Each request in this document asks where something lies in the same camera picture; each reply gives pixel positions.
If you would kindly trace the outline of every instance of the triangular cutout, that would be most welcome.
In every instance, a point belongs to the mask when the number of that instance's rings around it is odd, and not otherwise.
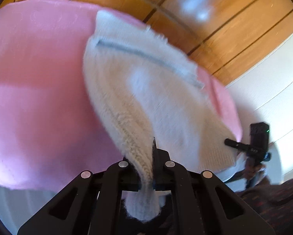
[[[224,192],[223,189],[218,186],[215,188],[215,191],[220,200],[220,203],[222,204],[227,219],[231,220],[235,217],[241,216],[244,213],[243,208],[226,192]]]
[[[68,216],[71,205],[77,195],[78,189],[76,187],[72,188],[68,194],[66,194],[54,207],[50,209],[49,214],[65,220]]]

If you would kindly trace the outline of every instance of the hand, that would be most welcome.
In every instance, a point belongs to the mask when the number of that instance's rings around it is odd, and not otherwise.
[[[258,184],[264,177],[266,177],[266,166],[264,164],[259,164],[254,167],[254,159],[249,157],[246,160],[245,169],[242,173],[243,177],[247,180],[251,180],[257,173],[259,173],[259,179],[256,182],[256,184]]]

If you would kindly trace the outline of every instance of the pink cushion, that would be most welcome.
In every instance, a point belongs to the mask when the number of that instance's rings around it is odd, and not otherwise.
[[[0,9],[0,185],[59,191],[81,171],[100,172],[122,159],[83,82],[83,52],[100,9],[68,0],[27,0]],[[198,75],[240,140],[232,99],[205,70]]]

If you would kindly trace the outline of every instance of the cream knit fabric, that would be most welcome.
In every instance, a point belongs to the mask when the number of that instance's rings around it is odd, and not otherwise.
[[[84,53],[84,78],[96,113],[141,178],[141,190],[125,200],[128,214],[139,220],[160,212],[152,189],[153,137],[188,170],[219,172],[222,180],[236,172],[237,152],[223,143],[235,137],[200,91],[196,68],[150,29],[98,12]]]

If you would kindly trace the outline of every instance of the wooden floor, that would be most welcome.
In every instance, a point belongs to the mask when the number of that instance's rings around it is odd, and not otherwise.
[[[1,6],[22,0],[4,0]],[[293,33],[290,0],[78,0],[126,12],[230,83]]]

